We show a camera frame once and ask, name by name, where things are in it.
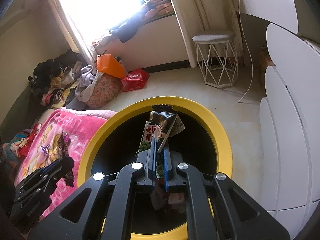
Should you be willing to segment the purple candy wrapper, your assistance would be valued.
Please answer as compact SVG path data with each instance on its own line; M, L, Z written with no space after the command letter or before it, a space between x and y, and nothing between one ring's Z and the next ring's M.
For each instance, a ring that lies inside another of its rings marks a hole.
M41 149L41 152L42 152L42 154L43 154L44 156L47 156L47 157L48 157L48 156L50 155L49 145L47 145L47 146L40 146L40 149Z

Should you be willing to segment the dark brown snack wrapper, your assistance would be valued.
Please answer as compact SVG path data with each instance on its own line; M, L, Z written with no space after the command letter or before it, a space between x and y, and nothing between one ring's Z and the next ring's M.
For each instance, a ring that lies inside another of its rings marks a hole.
M60 134L60 137L57 142L57 153L59 156L59 159L62 159L64 157L68 157L68 144L67 140L65 138L64 132L62 131ZM69 172L66 173L64 176L64 180L67 186L69 187L74 187L74 174L73 171L70 170Z

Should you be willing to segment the white printed plastic bag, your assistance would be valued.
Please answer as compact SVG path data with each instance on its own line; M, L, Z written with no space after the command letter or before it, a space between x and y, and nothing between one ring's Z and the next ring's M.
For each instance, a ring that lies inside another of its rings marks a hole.
M155 210L160 210L163 207L169 207L178 213L185 213L184 193L154 191L150 194L150 198Z

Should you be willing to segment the red cloth on bed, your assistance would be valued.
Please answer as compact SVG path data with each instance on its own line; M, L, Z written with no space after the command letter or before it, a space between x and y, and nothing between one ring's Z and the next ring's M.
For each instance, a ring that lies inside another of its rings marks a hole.
M31 129L31 132L29 133L29 135L23 140L21 140L18 148L18 154L21 159L25 158L28 155L30 147L33 143L33 140L35 139L36 135L39 133L41 127L42 127L41 123L36 123Z

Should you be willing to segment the pink teddy bear blanket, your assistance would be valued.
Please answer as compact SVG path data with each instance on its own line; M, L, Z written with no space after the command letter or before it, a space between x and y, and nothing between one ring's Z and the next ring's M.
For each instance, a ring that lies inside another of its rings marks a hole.
M74 161L72 182L60 179L50 196L52 203L42 214L48 216L77 188L78 171L84 151L99 128L116 113L110 110L76 111L64 107L53 111L41 123L28 154L22 161L15 183L18 184L36 169L46 167L61 157L65 150Z

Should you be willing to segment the white scalloped dresser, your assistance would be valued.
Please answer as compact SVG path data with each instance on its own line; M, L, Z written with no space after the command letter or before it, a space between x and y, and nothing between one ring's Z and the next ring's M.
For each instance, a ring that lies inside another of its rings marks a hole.
M291 239L305 238L319 217L319 21L305 0L239 0L238 8L268 22L260 204Z

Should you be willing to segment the pile of clothes in corner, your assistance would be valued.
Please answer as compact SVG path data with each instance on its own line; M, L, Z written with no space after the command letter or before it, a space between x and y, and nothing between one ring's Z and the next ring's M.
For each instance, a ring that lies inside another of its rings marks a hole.
M42 106L65 107L75 98L80 70L85 65L82 55L71 49L55 59L41 62L28 77L30 91Z

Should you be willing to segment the lavender clothes on basket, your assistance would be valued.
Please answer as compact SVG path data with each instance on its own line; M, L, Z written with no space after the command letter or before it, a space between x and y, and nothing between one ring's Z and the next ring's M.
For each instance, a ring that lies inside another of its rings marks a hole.
M81 102L87 102L102 75L103 74L92 65L83 67L80 70L78 85L75 89L75 97Z

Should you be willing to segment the floral fabric laundry basket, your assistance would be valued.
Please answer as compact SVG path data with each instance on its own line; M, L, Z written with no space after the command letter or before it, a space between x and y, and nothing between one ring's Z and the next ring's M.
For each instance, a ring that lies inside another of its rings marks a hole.
M95 84L93 92L85 104L94 109L99 108L112 101L121 90L122 85L117 77L103 74Z

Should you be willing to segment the red shopping bag on floor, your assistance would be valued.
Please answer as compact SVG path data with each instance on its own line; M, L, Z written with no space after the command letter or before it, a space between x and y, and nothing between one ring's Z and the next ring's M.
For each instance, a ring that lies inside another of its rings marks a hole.
M142 69L133 70L121 79L123 92L130 92L144 88L149 77L150 75Z

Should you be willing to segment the left cream curtain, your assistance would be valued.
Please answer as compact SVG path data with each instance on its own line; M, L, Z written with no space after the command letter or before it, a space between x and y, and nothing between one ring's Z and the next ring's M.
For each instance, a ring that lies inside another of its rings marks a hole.
M83 56L87 64L96 66L97 53L92 44L85 41L81 31L74 24L72 17L63 8L61 0L48 0L55 20L71 50Z

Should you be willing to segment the cream curtain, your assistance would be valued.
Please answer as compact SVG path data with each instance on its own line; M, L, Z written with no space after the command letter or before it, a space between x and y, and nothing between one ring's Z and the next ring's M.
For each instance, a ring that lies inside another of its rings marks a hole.
M209 29L235 33L238 57L244 54L241 28L232 0L171 0L182 33L190 66L197 67L193 37Z
M97 53L92 44L85 41L81 31L74 24L72 17L63 8L61 0L48 0L55 20L71 50L83 56L87 64L96 66Z

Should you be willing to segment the dark jacket on sill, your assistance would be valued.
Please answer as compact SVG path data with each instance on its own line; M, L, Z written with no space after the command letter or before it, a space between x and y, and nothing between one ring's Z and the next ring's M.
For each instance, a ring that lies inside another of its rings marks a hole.
M141 23L137 21L130 20L124 22L117 30L117 35L120 42L126 43L131 38L133 38L140 26Z

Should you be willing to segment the right cream curtain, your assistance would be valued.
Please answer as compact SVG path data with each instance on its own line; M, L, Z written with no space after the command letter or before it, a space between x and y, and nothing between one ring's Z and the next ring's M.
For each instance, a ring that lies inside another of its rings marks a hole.
M190 66L197 67L193 37L209 29L235 33L238 57L244 54L241 28L232 0L171 0L182 33Z

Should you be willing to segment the orange patterned blanket on sill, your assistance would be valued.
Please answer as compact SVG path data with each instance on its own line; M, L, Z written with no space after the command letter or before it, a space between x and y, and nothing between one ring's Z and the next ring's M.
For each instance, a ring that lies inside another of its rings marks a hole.
M141 14L144 22L157 19L174 12L171 0L146 0L141 6Z

